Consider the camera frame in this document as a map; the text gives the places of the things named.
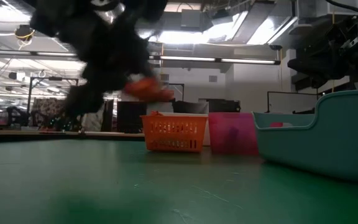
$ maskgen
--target black monitor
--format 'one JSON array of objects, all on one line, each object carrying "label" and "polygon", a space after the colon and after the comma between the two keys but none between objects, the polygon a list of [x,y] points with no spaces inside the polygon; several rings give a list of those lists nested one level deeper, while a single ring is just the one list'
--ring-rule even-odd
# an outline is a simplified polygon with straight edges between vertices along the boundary
[{"label": "black monitor", "polygon": [[241,111],[240,101],[235,100],[219,100],[219,99],[210,99],[209,103],[209,112],[232,112],[239,113]]},{"label": "black monitor", "polygon": [[208,114],[207,103],[189,103],[176,101],[172,103],[174,113]]},{"label": "black monitor", "polygon": [[142,118],[146,115],[147,103],[120,101],[117,103],[117,130],[122,133],[141,133]]}]

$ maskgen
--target cable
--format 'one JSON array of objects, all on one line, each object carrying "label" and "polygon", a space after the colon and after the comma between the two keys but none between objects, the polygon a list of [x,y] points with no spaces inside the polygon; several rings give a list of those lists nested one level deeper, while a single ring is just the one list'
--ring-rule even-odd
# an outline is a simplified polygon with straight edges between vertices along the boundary
[{"label": "cable", "polygon": [[[164,55],[164,43],[161,43],[161,55]],[[163,67],[164,61],[161,61],[161,69],[160,69],[160,75],[162,74],[162,67]]]},{"label": "cable", "polygon": [[188,6],[191,8],[191,10],[194,10],[194,9],[193,9],[193,6],[191,6],[190,4],[181,2],[181,3],[179,4],[178,8],[177,8],[177,12],[179,12],[179,8],[180,8],[180,6],[181,6],[182,4],[186,4],[186,5],[188,5]]},{"label": "cable", "polygon": [[18,35],[16,35],[15,34],[15,36],[17,37],[17,38],[19,38],[19,39],[23,39],[23,38],[28,38],[28,37],[30,37],[30,36],[32,36],[33,34],[35,33],[35,30],[33,30],[32,32],[31,32],[31,34],[27,34],[27,35],[24,35],[24,36],[18,36]]},{"label": "cable", "polygon": [[[23,47],[25,47],[25,46],[27,46],[27,45],[30,45],[30,44],[31,44],[31,42],[30,42],[29,44],[25,44],[25,45],[20,45],[20,44],[19,44],[19,46],[20,46],[20,47],[19,47],[19,50],[21,50]],[[2,73],[4,73],[4,72],[7,70],[7,68],[8,68],[9,65],[11,64],[12,60],[13,60],[13,58],[9,59],[9,60],[5,63],[5,65],[0,68],[0,73],[1,73],[2,70],[3,70]]]},{"label": "cable", "polygon": [[281,48],[280,49],[280,70],[281,70],[281,73],[280,73],[280,76],[281,76],[281,91],[283,91],[283,49]]},{"label": "cable", "polygon": [[97,6],[94,4],[91,4],[91,5],[92,5],[93,10],[107,12],[107,11],[114,10],[118,6],[119,2],[120,1],[111,1],[107,4],[102,5],[102,6]]},{"label": "cable", "polygon": [[333,25],[335,24],[335,10],[333,10]]},{"label": "cable", "polygon": [[12,60],[13,60],[13,58],[9,59],[9,60],[5,63],[5,65],[0,68],[0,73],[1,73],[2,70],[4,70],[5,67],[6,67],[5,70],[7,69],[7,66],[9,66],[9,64],[11,63]]},{"label": "cable", "polygon": [[235,8],[235,7],[239,7],[239,6],[241,6],[242,4],[248,3],[248,2],[250,2],[250,1],[252,1],[252,0],[245,0],[245,1],[240,2],[239,4],[236,4],[236,5],[234,5],[234,6],[228,6],[228,4],[222,4],[222,5],[220,5],[220,6],[214,7],[213,9],[220,9],[220,8],[222,8],[222,7],[228,7],[228,8],[230,8],[230,9],[232,9],[232,8]]},{"label": "cable", "polygon": [[345,4],[338,3],[338,2],[334,2],[333,0],[326,0],[326,2],[332,4],[333,6],[337,6],[337,7],[341,7],[341,8],[344,8],[344,9],[348,9],[348,10],[358,12],[358,8],[353,7],[353,6],[348,6],[348,5],[345,5]]},{"label": "cable", "polygon": [[28,46],[32,43],[32,39],[28,42],[23,41],[23,40],[17,40],[17,44],[19,45],[19,50],[25,46]]}]

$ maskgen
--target desk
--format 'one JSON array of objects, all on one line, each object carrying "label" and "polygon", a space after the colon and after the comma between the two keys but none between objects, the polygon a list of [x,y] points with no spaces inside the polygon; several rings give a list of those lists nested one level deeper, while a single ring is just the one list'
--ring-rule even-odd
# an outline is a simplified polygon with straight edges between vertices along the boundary
[{"label": "desk", "polygon": [[0,223],[358,223],[358,185],[138,141],[0,143]]},{"label": "desk", "polygon": [[0,131],[0,142],[11,141],[39,141],[51,139],[97,139],[110,141],[144,141],[144,134],[126,134],[126,133],[102,133],[86,131],[61,132],[61,131]]}]

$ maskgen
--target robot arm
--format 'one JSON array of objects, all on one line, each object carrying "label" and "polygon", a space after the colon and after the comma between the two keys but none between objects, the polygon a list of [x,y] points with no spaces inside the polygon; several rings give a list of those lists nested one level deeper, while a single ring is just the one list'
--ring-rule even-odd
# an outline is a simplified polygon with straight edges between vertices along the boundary
[{"label": "robot arm", "polygon": [[[110,11],[119,0],[95,6],[90,0],[38,0],[30,26],[50,37],[58,37],[76,50],[87,63],[83,86],[71,88],[66,112],[73,116],[96,112],[103,94],[125,89],[141,100],[168,101],[172,95],[161,90],[148,63],[147,40],[135,30],[139,19],[156,22],[163,14],[167,0],[121,0],[125,11],[112,24],[95,12]],[[143,74],[140,86],[129,83],[130,74]]]}]

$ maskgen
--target ceiling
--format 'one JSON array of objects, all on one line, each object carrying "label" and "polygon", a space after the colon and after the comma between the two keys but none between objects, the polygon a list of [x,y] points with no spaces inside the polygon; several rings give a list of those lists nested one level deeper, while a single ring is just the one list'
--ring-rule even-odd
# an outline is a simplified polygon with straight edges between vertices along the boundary
[{"label": "ceiling", "polygon": [[[36,33],[31,44],[23,45],[16,39],[12,33],[20,24],[28,24],[30,19],[30,11],[23,8],[19,3],[21,0],[2,0],[4,4],[0,5],[0,50],[26,50],[33,52],[73,52],[73,49],[67,45],[60,43],[57,39],[51,39],[43,34]],[[184,9],[191,9],[203,12],[207,18],[211,18],[217,9],[224,9],[231,6],[229,12],[232,15],[238,14],[237,18],[242,12],[246,12],[244,21],[240,22],[238,31],[233,34],[233,38],[226,40],[226,29],[217,30],[218,34],[224,34],[223,38],[209,39],[208,42],[202,44],[163,44],[163,54],[166,56],[183,56],[183,57],[221,57],[221,58],[254,58],[266,60],[279,60],[277,53],[270,49],[268,45],[247,45],[252,39],[258,40],[265,38],[266,34],[261,32],[260,27],[265,26],[271,32],[280,28],[283,23],[288,22],[288,18],[292,16],[292,5],[290,0],[278,0],[273,4],[266,5],[268,1],[228,1],[228,0],[173,0],[170,1],[166,12],[163,15],[162,21],[157,25],[150,26],[150,24],[140,23],[139,30],[153,30],[160,29],[159,37],[162,37],[165,31],[180,31],[181,27],[181,11]],[[110,19],[109,14],[101,14],[105,19]],[[209,19],[203,27],[200,27],[199,32],[206,31],[211,27],[211,20]],[[274,43],[281,44],[284,38],[278,38]],[[152,49],[152,51],[162,51],[162,49]],[[63,78],[78,78],[84,66],[84,63],[78,61],[67,60],[34,60],[34,59],[14,59],[14,58],[0,58],[0,94],[10,94],[10,89],[6,90],[7,86],[13,86],[16,94],[28,93],[28,79],[27,80],[12,80],[8,76],[11,72],[24,72],[27,77],[38,77],[41,71],[48,76],[57,76]],[[181,62],[181,61],[165,61],[164,67],[178,67],[178,68],[216,68],[221,72],[226,72],[231,66],[230,63],[208,63],[208,62]],[[50,95],[51,92],[47,90],[53,86],[61,87],[61,94],[64,95],[68,90],[68,86],[72,85],[65,82],[51,82],[44,80],[45,85],[39,85],[34,88],[35,95]]]}]

